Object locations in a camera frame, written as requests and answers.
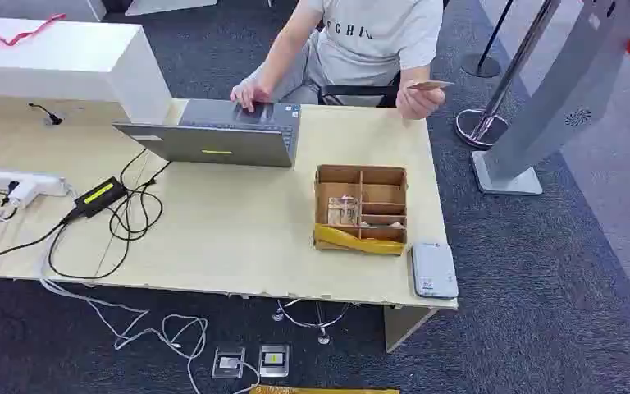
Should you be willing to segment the person's right hand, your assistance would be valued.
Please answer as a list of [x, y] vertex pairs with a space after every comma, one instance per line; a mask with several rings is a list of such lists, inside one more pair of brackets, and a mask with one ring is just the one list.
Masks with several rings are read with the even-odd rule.
[[259, 80], [243, 80], [233, 87], [230, 101], [239, 104], [247, 112], [254, 112], [257, 104], [271, 102], [270, 90]]

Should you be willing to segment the person's left hand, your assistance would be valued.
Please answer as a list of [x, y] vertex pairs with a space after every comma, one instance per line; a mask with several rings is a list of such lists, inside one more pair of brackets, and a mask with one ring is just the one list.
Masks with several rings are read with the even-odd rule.
[[445, 102], [445, 92], [441, 88], [413, 89], [413, 85], [414, 82], [408, 81], [397, 93], [395, 105], [403, 119], [425, 119]]

